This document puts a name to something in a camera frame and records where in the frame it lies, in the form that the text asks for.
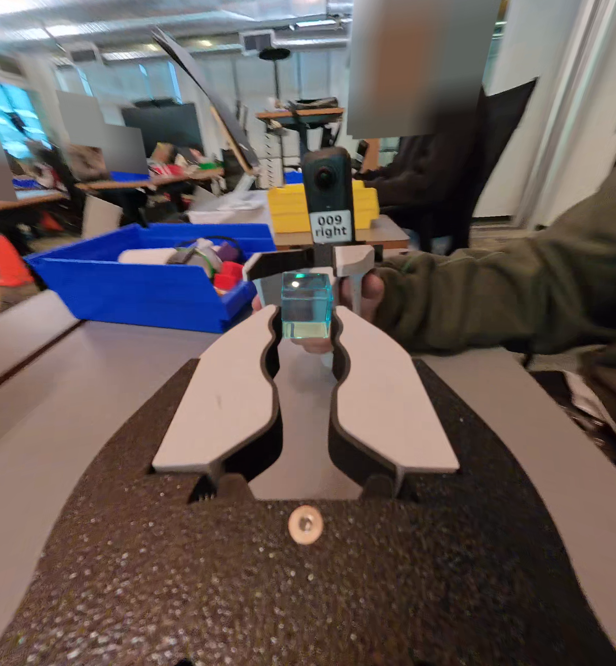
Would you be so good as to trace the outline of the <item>large blue bin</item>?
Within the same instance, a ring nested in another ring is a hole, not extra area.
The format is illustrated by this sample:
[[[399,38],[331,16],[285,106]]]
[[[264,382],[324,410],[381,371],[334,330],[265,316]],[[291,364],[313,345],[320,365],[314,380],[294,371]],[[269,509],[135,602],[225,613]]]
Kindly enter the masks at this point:
[[[221,296],[202,268],[118,260],[127,250],[176,248],[209,237],[233,238],[244,261],[276,249],[264,223],[153,223],[131,224],[24,260],[79,320],[220,334],[243,316],[255,295],[252,283],[241,282]]]

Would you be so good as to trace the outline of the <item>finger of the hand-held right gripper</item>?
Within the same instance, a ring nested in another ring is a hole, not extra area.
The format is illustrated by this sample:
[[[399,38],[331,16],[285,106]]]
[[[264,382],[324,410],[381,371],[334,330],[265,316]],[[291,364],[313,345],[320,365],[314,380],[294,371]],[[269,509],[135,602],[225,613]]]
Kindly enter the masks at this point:
[[[375,265],[373,246],[336,246],[334,248],[334,276],[337,299],[340,300],[343,281],[349,283],[349,307],[362,315],[362,283]]]
[[[254,253],[243,265],[243,279],[254,284],[262,306],[281,304],[282,276],[314,266],[312,248]]]

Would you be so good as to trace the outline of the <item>yellow bin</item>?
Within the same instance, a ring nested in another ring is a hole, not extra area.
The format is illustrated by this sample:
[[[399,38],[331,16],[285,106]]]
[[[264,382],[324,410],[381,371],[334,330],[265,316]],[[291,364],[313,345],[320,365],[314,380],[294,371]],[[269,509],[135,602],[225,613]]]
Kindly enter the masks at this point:
[[[354,180],[353,198],[355,230],[370,229],[372,222],[380,216],[377,191],[365,187],[362,181]],[[271,188],[267,200],[275,232],[287,234],[311,231],[303,184]]]

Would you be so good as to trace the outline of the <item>person's right hand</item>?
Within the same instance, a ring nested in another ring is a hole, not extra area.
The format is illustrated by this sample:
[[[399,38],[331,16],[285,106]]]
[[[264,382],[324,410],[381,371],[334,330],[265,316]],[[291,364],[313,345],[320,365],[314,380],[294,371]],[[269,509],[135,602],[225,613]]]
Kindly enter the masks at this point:
[[[362,278],[361,283],[361,313],[360,316],[372,323],[378,306],[381,304],[385,292],[385,285],[375,270],[369,271]],[[339,280],[338,304],[351,307],[352,280],[343,278]],[[306,352],[323,355],[332,351],[331,341],[320,338],[307,338],[294,340],[295,345],[302,347]]]

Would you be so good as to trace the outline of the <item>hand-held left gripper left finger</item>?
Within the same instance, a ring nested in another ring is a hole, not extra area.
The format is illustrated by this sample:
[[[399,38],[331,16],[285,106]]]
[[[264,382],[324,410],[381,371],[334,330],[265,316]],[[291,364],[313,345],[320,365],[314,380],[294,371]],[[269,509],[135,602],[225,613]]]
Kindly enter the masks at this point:
[[[268,305],[201,354],[152,460],[155,472],[199,473],[218,484],[226,473],[251,481],[275,463],[280,340],[280,309]]]

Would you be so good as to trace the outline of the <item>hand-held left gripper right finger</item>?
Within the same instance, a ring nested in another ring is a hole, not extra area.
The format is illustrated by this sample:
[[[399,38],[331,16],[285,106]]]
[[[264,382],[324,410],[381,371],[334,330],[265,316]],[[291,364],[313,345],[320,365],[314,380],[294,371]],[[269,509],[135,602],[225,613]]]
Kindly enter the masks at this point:
[[[360,487],[384,477],[393,495],[408,476],[456,473],[460,463],[411,355],[345,306],[336,307],[331,324],[335,467]]]

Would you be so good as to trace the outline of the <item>clear cyan cube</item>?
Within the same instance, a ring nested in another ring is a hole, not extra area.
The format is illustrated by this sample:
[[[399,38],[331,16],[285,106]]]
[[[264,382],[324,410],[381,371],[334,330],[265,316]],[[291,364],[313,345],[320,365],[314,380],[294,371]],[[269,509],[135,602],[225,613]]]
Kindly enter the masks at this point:
[[[333,310],[331,276],[287,271],[281,282],[282,335],[288,340],[326,340]]]

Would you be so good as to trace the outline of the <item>wooden workbench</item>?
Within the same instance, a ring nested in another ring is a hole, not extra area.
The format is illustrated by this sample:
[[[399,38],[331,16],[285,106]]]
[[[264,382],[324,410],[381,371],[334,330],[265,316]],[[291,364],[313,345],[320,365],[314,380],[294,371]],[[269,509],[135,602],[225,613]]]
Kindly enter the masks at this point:
[[[278,250],[311,245],[311,232],[274,232],[274,243]],[[381,215],[370,223],[368,229],[356,230],[356,239],[369,245],[381,245],[383,250],[406,250],[409,248],[409,236],[386,215]]]

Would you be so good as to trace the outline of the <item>person's right forearm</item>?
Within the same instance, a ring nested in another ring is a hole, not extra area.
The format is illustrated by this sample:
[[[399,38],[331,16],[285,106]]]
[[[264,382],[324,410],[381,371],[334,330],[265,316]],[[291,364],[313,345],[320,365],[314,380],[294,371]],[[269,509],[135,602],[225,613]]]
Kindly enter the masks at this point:
[[[616,167],[545,230],[495,252],[393,257],[377,275],[372,322],[407,350],[549,355],[601,344],[616,367]]]

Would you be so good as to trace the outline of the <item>red plastic piece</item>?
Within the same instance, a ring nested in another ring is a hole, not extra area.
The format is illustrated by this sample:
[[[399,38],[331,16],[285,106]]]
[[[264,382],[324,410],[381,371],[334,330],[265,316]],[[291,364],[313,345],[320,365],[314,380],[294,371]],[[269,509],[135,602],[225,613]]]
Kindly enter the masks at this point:
[[[232,291],[243,280],[243,264],[224,261],[220,270],[214,273],[212,285],[219,294]]]

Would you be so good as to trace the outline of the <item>wooden standing desk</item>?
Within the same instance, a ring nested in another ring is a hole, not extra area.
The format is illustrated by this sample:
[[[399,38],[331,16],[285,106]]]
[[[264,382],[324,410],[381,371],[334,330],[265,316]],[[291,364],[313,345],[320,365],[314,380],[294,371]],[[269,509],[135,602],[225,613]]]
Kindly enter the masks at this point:
[[[285,175],[284,132],[290,130],[298,134],[299,158],[302,159],[308,147],[308,132],[320,129],[320,149],[337,145],[342,129],[345,109],[339,106],[302,106],[288,104],[287,108],[263,111],[255,118],[265,125],[266,135],[275,135],[279,143],[279,163],[281,175]]]

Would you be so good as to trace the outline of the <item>black monitor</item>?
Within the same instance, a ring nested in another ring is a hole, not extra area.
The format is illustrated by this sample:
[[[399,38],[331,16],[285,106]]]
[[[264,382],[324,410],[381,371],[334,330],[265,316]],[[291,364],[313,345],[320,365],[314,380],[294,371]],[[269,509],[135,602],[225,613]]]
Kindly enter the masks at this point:
[[[149,158],[158,143],[196,148],[203,152],[204,142],[194,103],[165,106],[125,106],[121,116],[127,127],[140,129],[144,151]]]

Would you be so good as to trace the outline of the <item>black office chair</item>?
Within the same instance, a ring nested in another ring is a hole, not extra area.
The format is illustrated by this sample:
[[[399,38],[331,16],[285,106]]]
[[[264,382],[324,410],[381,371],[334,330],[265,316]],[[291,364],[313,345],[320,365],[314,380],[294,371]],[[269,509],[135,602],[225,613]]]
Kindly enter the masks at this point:
[[[447,256],[469,247],[470,225],[479,198],[519,127],[538,81],[534,77],[491,96],[481,91],[472,150],[443,206],[441,222],[450,240]]]

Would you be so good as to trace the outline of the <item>orange traffic cone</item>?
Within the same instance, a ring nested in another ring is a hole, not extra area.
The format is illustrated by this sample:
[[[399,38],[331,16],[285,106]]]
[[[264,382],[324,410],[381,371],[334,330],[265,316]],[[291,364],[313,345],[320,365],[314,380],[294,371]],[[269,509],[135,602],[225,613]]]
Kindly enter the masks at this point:
[[[11,242],[0,234],[0,287],[16,288],[33,284],[26,263]]]

